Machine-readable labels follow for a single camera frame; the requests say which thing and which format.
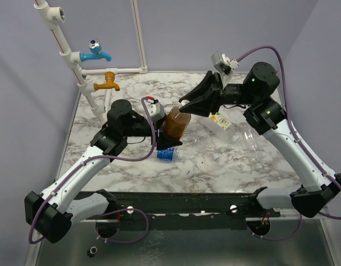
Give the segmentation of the white bottle cap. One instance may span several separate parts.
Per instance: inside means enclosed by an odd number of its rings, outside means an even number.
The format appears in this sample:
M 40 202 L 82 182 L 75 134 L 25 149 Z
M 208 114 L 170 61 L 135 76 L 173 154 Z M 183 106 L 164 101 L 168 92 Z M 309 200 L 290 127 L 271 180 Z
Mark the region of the white bottle cap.
M 185 105 L 187 105 L 188 103 L 189 103 L 188 100 L 183 100 L 183 101 L 181 102 L 181 106 L 185 106 Z

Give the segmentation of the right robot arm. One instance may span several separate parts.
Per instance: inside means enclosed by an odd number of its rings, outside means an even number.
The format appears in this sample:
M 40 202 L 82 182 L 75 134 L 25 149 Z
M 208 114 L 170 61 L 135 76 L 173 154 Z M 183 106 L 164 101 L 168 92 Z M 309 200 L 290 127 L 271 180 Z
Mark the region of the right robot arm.
M 183 113 L 208 117 L 222 105 L 247 105 L 248 124 L 269 141 L 286 159 L 301 181 L 299 187 L 260 188 L 253 193 L 248 211 L 260 217 L 271 208 L 295 209 L 313 218 L 341 191 L 341 173 L 335 173 L 308 147 L 285 109 L 271 95 L 280 84 L 273 66 L 254 64 L 243 83 L 225 84 L 219 73 L 208 71 L 204 79 L 180 98 Z

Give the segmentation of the golden energy drink bottle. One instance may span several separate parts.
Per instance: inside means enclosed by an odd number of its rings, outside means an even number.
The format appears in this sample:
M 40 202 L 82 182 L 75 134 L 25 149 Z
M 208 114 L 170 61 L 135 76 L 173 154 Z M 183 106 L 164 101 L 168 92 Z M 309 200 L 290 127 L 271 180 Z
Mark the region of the golden energy drink bottle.
M 163 124 L 164 132 L 168 136 L 179 140 L 184 134 L 190 120 L 190 114 L 182 113 L 178 106 L 174 106 L 166 116 Z

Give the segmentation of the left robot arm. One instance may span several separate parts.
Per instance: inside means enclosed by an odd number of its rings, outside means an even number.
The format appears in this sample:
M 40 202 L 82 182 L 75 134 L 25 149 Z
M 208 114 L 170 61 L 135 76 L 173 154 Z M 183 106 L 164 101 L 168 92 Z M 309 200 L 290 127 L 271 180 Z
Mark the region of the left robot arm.
M 116 199 L 105 190 L 94 192 L 84 199 L 76 199 L 85 185 L 114 160 L 139 162 L 154 150 L 180 146 L 179 137 L 171 137 L 161 125 L 165 118 L 144 109 L 141 116 L 125 99 L 116 100 L 107 113 L 107 121 L 95 134 L 81 158 L 54 183 L 40 193 L 30 192 L 24 199 L 25 217 L 30 225 L 28 242 L 37 244 L 33 233 L 38 232 L 50 243 L 60 241 L 72 225 L 93 216 L 111 218 L 116 211 Z M 128 145 L 128 137 L 149 137 L 150 151 L 140 158 L 119 155 Z

